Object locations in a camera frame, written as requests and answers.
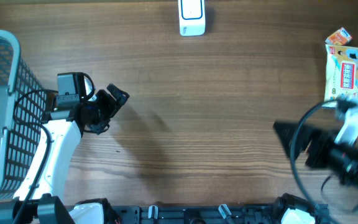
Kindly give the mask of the white wet wipes pack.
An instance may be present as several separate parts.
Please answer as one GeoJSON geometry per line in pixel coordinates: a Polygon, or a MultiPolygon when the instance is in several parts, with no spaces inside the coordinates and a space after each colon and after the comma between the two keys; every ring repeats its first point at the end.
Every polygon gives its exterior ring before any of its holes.
{"type": "Polygon", "coordinates": [[[324,101],[358,100],[358,47],[325,45],[327,51],[324,101]]]}

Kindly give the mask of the orange tissue pack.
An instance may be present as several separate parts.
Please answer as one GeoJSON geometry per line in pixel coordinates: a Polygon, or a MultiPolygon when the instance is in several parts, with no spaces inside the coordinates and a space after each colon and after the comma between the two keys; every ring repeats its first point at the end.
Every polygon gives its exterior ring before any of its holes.
{"type": "Polygon", "coordinates": [[[325,42],[328,45],[339,45],[339,46],[347,45],[351,41],[352,41],[352,36],[343,27],[332,33],[325,40],[325,42]]]}

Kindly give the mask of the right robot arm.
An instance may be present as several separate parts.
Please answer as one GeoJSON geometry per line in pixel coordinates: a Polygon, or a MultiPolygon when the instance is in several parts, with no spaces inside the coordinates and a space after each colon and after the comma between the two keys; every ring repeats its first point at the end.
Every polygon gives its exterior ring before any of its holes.
{"type": "Polygon", "coordinates": [[[337,131],[310,125],[275,121],[273,130],[290,161],[296,184],[312,205],[316,203],[301,182],[296,166],[296,160],[303,152],[306,154],[305,166],[309,169],[330,171],[321,183],[321,198],[342,213],[358,212],[358,147],[334,142],[339,135],[337,131]]]}

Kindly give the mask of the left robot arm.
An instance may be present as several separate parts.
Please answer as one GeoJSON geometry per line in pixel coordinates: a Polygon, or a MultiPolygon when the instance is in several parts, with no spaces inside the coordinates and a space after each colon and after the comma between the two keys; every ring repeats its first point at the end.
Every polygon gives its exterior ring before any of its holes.
{"type": "Polygon", "coordinates": [[[83,72],[59,73],[52,104],[39,122],[15,119],[40,128],[41,136],[27,174],[10,202],[0,202],[0,223],[120,223],[106,198],[84,200],[68,210],[63,193],[71,157],[85,133],[102,134],[130,95],[110,83],[97,90],[83,72]]]}

